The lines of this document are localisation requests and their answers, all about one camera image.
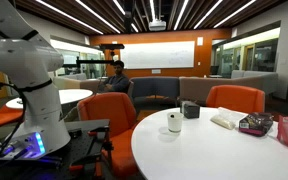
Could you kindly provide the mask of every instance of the gray couch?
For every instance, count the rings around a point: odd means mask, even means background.
[[[232,72],[231,79],[180,77],[181,100],[205,103],[210,89],[217,85],[240,85],[263,90],[266,95],[276,91],[278,75],[275,72],[238,71]]]
[[[97,93],[99,82],[98,79],[86,79],[84,73],[53,78],[53,83],[58,89],[88,89],[93,91],[93,94]]]
[[[165,76],[135,77],[132,98],[151,95],[165,96],[177,99],[179,96],[179,78]]]

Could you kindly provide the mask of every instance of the white tabletop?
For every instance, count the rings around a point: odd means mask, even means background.
[[[228,130],[210,121],[218,109],[201,108],[199,119],[184,119],[182,131],[167,128],[168,112],[143,119],[132,135],[132,151],[149,180],[288,179],[288,147],[276,139],[277,123],[264,137]]]
[[[59,90],[61,104],[68,104],[87,98],[93,94],[91,90],[86,89],[63,89]],[[6,106],[12,109],[23,109],[22,100],[15,98],[6,103]]]

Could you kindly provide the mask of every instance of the desk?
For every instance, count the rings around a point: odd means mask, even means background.
[[[215,108],[201,108],[199,119],[184,119],[182,131],[168,131],[168,112],[143,119],[132,135],[135,161],[146,179],[288,179],[288,147],[277,141],[277,123],[264,137],[228,130],[210,121]]]
[[[80,101],[93,94],[92,91],[86,89],[63,89],[59,90],[61,104],[68,104]],[[20,98],[15,98],[6,103],[6,106],[12,109],[23,109],[23,104],[18,103]]]
[[[93,130],[98,127],[108,126],[109,120],[92,120],[92,121],[77,121],[66,123],[68,130],[81,128],[84,133],[88,130]],[[8,135],[14,127],[0,127],[0,138],[4,138]],[[97,139],[89,137],[87,134],[85,136],[80,136],[77,139],[71,139],[71,142],[63,147],[62,149],[47,155],[49,157],[61,157],[62,166],[58,169],[54,167],[49,167],[47,164],[41,165],[41,163],[27,163],[17,164],[17,161],[14,161],[15,164],[9,164],[0,168],[0,179],[72,179],[73,176],[70,175],[68,167],[70,163],[75,160],[85,157],[89,154],[100,154],[105,132],[98,133]],[[81,145],[83,142],[89,143],[88,147]]]

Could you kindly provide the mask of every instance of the whiteboard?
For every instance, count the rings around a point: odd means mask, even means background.
[[[127,69],[194,67],[194,41],[124,46],[121,49],[121,60]]]

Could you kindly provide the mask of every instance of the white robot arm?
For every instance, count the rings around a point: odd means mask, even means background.
[[[70,141],[60,119],[58,89],[47,73],[62,65],[62,55],[7,0],[0,0],[0,71],[23,90],[27,100],[24,122],[10,141],[19,143],[19,148],[3,159],[12,159],[23,148],[28,152],[19,159],[38,159]]]

